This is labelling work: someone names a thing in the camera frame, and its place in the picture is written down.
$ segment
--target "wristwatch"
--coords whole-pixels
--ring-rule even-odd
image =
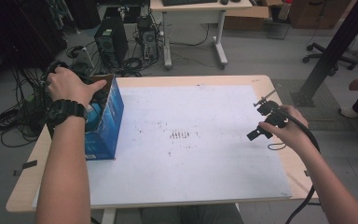
[[[87,110],[76,101],[54,101],[46,112],[46,123],[55,127],[63,123],[69,116],[81,117],[87,120]]]

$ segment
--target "desk leg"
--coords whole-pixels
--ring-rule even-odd
[[[226,54],[223,51],[221,39],[222,39],[222,33],[223,33],[223,25],[225,24],[225,15],[226,11],[221,10],[219,13],[219,24],[217,26],[217,36],[213,37],[214,45],[216,46],[217,54],[219,55],[220,62],[222,63],[223,68],[226,64],[228,64]]]
[[[162,12],[162,30],[164,32],[164,62],[165,67],[172,69],[172,60],[171,60],[171,49],[170,49],[170,39],[167,36],[167,12]]]
[[[103,221],[101,224],[114,224],[116,208],[106,208],[103,210]]]

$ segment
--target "person's foot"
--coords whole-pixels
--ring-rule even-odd
[[[355,119],[358,118],[358,113],[354,111],[351,107],[341,107],[339,110],[339,113],[349,119]]]

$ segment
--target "black metal pole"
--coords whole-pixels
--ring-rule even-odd
[[[292,94],[296,106],[309,105],[315,92],[330,74],[333,66],[358,35],[358,1],[341,24],[322,58],[316,63],[300,91]]]

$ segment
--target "desk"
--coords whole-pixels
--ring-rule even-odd
[[[252,4],[248,0],[242,0],[238,3],[229,1],[227,5],[222,5],[219,1],[215,3],[193,4],[165,7],[161,0],[151,0],[150,9],[153,12],[162,12],[162,29],[164,31],[164,62],[168,69],[172,68],[170,40],[168,39],[166,30],[169,23],[218,23],[217,36],[213,37],[220,62],[224,68],[228,64],[227,57],[223,51],[221,37],[223,32],[223,24],[225,22],[226,10],[241,9],[251,7]]]
[[[180,87],[194,85],[250,85],[255,90],[257,98],[265,96],[273,90],[267,76],[215,76],[215,77],[122,77],[117,79],[118,86],[124,87]],[[270,98],[278,104],[279,97],[274,93]],[[48,156],[50,137],[45,128],[41,133],[29,161],[37,160],[37,166],[23,170],[19,181],[7,202],[9,212],[32,212],[34,196],[36,195]],[[305,176],[305,166],[297,154],[287,148],[278,152],[283,170],[292,191],[291,199],[304,199],[311,186],[310,179]],[[93,208],[111,208],[112,205]]]

